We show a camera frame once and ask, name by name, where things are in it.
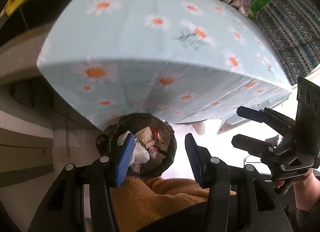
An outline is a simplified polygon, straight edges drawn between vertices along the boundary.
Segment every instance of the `metal screw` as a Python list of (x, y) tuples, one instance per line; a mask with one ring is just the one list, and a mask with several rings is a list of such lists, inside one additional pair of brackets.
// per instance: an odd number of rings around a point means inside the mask
[(251, 164), (247, 164), (247, 165), (245, 166), (245, 168), (246, 168), (248, 171), (253, 171), (253, 170), (254, 170), (254, 166), (251, 165)]
[(66, 170), (67, 171), (71, 171), (73, 169), (73, 164), (72, 163), (69, 163), (66, 165)]
[(108, 156), (102, 156), (100, 158), (100, 162), (102, 162), (102, 163), (107, 163), (108, 161), (109, 161), (109, 157)]
[(210, 162), (212, 162), (212, 163), (219, 163), (220, 160), (219, 160), (219, 158), (217, 158), (217, 157), (211, 157)]

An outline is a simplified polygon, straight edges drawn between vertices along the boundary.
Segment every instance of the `orange towel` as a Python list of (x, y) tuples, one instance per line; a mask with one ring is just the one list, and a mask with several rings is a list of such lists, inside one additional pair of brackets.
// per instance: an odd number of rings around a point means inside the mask
[(111, 189), (112, 203), (121, 232), (135, 232), (163, 217), (207, 201), (209, 189), (190, 179), (162, 179), (143, 182), (127, 177)]

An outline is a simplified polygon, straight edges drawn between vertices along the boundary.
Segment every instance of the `light blue tablecloth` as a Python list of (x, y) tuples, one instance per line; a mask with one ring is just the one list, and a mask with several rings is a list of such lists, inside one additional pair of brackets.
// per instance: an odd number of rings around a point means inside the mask
[(262, 33), (219, 0), (72, 0), (37, 66), (101, 130), (137, 112), (234, 124), (237, 107), (273, 107), (291, 93)]

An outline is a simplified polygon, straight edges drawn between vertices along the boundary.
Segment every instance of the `black trash bag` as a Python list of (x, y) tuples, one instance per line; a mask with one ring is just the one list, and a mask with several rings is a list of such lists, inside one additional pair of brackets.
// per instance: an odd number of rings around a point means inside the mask
[(159, 177), (173, 163), (177, 150), (177, 141), (174, 137), (174, 131), (167, 122), (164, 122), (152, 116), (151, 114), (130, 114), (122, 117), (119, 120), (119, 123), (114, 127), (114, 130), (109, 135), (107, 151), (110, 151), (113, 147), (117, 146), (118, 137), (127, 130), (129, 130), (134, 135), (141, 129), (148, 126), (150, 126), (151, 129), (156, 128), (159, 130), (160, 133), (166, 134), (166, 136), (163, 137), (163, 139), (165, 139), (165, 142), (168, 143), (167, 152), (159, 149), (159, 153), (162, 153), (165, 156), (165, 158), (163, 159), (160, 165), (158, 165), (152, 170), (145, 170), (144, 164), (142, 164), (140, 168), (140, 173), (136, 173), (132, 170), (131, 167), (129, 167), (127, 172), (127, 175), (129, 176), (142, 179)]

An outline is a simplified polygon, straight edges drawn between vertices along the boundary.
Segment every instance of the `patterned blanket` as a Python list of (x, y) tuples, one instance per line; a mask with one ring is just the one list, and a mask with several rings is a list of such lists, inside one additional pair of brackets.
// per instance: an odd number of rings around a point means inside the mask
[(291, 85), (320, 63), (320, 12), (312, 0), (271, 0), (256, 16)]

